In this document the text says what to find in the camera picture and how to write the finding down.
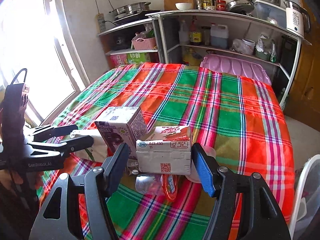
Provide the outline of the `steel pot with lid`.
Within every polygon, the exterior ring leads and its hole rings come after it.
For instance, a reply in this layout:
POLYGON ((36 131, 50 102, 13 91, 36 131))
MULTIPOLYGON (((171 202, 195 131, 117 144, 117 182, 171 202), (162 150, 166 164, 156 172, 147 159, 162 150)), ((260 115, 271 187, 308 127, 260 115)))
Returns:
POLYGON ((109 13, 112 15, 114 20, 119 20, 121 18, 125 18, 127 16, 131 16, 134 14, 137 14, 141 11, 150 10, 150 4, 151 2, 137 2, 132 3, 129 5, 125 5, 122 7, 118 7, 116 9, 113 9, 109 13))

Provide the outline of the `white metal shelf rack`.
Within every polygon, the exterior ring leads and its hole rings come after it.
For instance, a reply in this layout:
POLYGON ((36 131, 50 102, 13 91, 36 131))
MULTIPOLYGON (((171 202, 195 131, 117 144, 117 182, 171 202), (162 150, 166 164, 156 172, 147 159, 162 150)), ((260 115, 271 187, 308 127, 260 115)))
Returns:
POLYGON ((262 64, 285 107, 305 38, 252 16, 208 10, 172 10, 147 15, 153 21, 162 63, 181 63, 191 49, 200 61, 210 54, 262 64))

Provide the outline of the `clear upturned jelly cup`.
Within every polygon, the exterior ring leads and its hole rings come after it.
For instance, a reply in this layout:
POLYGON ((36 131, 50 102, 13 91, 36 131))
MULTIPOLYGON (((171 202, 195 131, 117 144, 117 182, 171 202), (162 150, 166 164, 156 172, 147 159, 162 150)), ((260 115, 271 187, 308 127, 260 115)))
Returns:
MULTIPOLYGON (((216 151, 212 148, 212 147, 209 147, 209 146, 204 146, 204 145, 201 145, 204 153, 210 158, 215 158, 216 157, 216 151)), ((194 165, 194 162, 191 161, 191 174, 190 175, 185 175, 185 177, 193 182, 193 183, 201 183, 201 178, 203 177, 204 174, 207 174, 209 172, 209 166, 208 166, 208 163, 209 163, 209 159, 208 158, 204 158, 203 155, 199 155, 199 163, 198 163, 198 166, 195 166, 194 165), (198 175, 198 168, 204 168, 204 171, 201 171, 201 176, 199 177, 198 175)))

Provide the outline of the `pink plastic basket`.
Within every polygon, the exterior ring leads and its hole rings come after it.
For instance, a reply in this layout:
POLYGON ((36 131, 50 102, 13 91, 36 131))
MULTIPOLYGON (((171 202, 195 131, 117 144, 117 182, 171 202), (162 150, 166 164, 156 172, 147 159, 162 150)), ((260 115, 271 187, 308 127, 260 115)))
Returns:
POLYGON ((156 39, 152 38, 137 38, 132 40, 132 45, 135 50, 153 50, 156 46, 156 39))

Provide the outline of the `red jar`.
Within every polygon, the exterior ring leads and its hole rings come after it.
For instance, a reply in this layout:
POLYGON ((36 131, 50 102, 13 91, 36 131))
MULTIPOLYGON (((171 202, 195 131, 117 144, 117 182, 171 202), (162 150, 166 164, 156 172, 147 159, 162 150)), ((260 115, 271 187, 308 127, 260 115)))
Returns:
POLYGON ((225 0, 216 0, 217 11, 226 11, 226 4, 225 0))

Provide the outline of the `purple milk carton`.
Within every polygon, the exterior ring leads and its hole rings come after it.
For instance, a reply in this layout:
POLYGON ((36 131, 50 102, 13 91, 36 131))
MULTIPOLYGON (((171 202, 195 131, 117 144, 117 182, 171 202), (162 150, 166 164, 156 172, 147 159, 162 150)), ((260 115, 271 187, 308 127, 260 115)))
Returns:
POLYGON ((137 159, 136 141, 147 133, 147 126, 140 107, 108 107, 94 121, 111 153, 121 143, 129 146, 129 158, 137 159))

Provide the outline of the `white oil jug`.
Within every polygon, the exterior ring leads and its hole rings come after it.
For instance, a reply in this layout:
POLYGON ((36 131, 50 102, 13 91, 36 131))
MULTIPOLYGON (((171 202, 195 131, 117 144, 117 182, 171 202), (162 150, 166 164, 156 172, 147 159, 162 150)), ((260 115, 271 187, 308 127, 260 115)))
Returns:
POLYGON ((210 28, 210 45, 215 48, 228 48, 229 30, 224 24, 212 23, 210 28))

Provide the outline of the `white ceramic bowl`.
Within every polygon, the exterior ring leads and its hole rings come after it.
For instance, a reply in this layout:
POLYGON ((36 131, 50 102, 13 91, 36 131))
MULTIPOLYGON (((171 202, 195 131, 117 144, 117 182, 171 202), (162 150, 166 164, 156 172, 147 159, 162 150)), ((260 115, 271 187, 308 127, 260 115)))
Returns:
POLYGON ((180 2, 175 4, 177 10, 191 10, 193 9, 192 3, 180 2))

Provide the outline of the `white electric kettle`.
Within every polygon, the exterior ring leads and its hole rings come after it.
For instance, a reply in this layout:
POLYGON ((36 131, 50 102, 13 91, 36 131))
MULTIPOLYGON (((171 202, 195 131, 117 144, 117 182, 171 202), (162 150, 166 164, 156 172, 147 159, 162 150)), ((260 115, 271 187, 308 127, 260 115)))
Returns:
POLYGON ((309 13, 293 1, 286 0, 286 29, 294 32, 300 37, 310 33, 311 22, 309 13))

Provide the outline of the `wooden door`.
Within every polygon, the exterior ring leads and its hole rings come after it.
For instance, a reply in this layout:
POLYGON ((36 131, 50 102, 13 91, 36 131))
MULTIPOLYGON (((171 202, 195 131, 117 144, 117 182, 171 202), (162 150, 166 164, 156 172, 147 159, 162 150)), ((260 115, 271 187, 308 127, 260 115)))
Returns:
POLYGON ((305 38, 312 45, 302 44, 298 68, 284 113, 315 130, 319 130, 319 21, 302 0, 311 20, 311 31, 305 38))

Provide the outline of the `white round trash bin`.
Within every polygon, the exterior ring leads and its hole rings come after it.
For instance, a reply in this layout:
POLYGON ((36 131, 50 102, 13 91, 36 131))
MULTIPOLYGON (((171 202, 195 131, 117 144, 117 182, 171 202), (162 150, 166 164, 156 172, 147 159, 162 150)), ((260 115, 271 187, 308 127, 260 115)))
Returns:
POLYGON ((319 239, 319 155, 310 158, 296 175, 291 238, 319 239))

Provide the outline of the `clear storage box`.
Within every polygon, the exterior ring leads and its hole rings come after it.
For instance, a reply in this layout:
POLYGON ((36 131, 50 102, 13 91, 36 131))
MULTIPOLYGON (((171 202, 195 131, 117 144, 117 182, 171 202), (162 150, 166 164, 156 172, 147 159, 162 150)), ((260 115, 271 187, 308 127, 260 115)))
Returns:
POLYGON ((252 15, 261 20, 265 20, 274 25, 286 28, 286 11, 285 9, 261 0, 254 2, 254 11, 252 15))

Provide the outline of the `white red milk carton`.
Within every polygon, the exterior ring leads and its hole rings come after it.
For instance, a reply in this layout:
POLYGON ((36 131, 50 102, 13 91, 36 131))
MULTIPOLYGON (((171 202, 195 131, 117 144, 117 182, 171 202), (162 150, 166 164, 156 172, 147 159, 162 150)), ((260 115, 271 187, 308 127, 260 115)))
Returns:
POLYGON ((156 126, 136 141, 138 167, 143 173, 191 174, 189 126, 156 126))

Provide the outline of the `dark soy sauce bottle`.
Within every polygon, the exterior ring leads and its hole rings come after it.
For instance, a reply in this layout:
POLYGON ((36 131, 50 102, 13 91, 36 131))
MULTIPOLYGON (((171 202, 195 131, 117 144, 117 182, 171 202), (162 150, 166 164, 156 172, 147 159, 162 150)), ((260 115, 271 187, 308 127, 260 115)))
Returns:
POLYGON ((197 24, 196 16, 193 16, 190 27, 189 27, 189 42, 190 44, 196 45, 196 46, 199 46, 202 43, 202 33, 201 33, 201 29, 197 24))

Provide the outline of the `white power strip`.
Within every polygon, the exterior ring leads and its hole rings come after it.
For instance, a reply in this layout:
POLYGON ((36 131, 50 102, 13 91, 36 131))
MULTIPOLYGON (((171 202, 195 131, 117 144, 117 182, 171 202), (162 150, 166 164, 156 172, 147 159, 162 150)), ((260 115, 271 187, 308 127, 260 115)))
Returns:
POLYGON ((102 33, 104 31, 106 31, 104 14, 97 14, 95 16, 95 20, 96 20, 96 24, 97 24, 98 33, 102 33))

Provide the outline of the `pink plastic lid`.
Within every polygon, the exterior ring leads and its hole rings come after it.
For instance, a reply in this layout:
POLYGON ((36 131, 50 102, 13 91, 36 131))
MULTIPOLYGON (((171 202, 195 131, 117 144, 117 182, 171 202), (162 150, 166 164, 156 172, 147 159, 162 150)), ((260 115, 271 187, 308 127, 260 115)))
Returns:
POLYGON ((233 57, 208 54, 206 55, 200 67, 211 71, 243 76, 256 81, 271 85, 271 80, 260 64, 236 59, 233 57))

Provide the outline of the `plaid tablecloth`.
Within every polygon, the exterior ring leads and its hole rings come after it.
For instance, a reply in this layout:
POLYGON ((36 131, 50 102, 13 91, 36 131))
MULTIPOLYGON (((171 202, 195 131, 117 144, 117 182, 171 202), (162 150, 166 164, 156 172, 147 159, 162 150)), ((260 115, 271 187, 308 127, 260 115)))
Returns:
MULTIPOLYGON (((53 121, 94 129, 108 107, 138 106, 148 128, 187 125, 192 141, 212 147, 220 165, 233 172, 259 172, 284 218, 294 199, 293 148, 271 86, 252 79, 183 64, 143 63, 106 72, 53 121)), ((201 239, 214 199, 198 183, 178 180, 174 202, 135 191, 123 176, 107 203, 120 239, 201 239)))

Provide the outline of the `red lid jelly cup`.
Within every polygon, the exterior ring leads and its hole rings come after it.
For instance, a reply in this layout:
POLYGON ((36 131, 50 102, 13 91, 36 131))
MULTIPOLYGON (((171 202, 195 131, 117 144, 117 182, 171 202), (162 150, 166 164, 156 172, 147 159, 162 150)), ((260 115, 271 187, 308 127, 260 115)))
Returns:
POLYGON ((136 177, 135 189, 141 194, 164 196, 174 202, 177 197, 177 176, 174 174, 146 173, 136 177))

